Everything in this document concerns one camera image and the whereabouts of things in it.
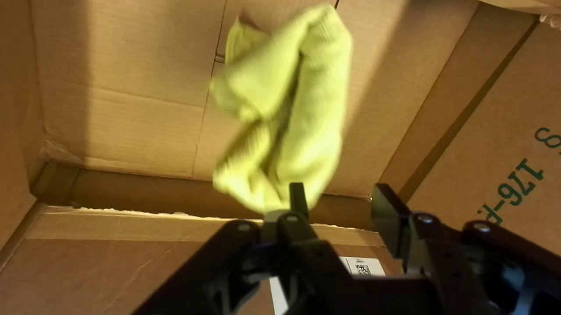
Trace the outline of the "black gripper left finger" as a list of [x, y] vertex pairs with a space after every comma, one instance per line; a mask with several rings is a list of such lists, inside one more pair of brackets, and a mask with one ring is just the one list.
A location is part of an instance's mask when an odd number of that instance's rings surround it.
[[335, 315], [352, 299], [356, 278], [312, 229], [301, 181], [273, 218], [219, 227], [133, 315], [235, 315], [268, 278], [280, 279], [289, 315]]

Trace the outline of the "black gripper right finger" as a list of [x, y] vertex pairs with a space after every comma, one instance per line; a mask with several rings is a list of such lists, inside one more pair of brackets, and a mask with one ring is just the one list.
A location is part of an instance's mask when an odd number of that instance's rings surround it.
[[401, 272], [375, 279], [391, 315], [561, 315], [561, 257], [487, 220], [449, 227], [372, 188], [373, 229]]

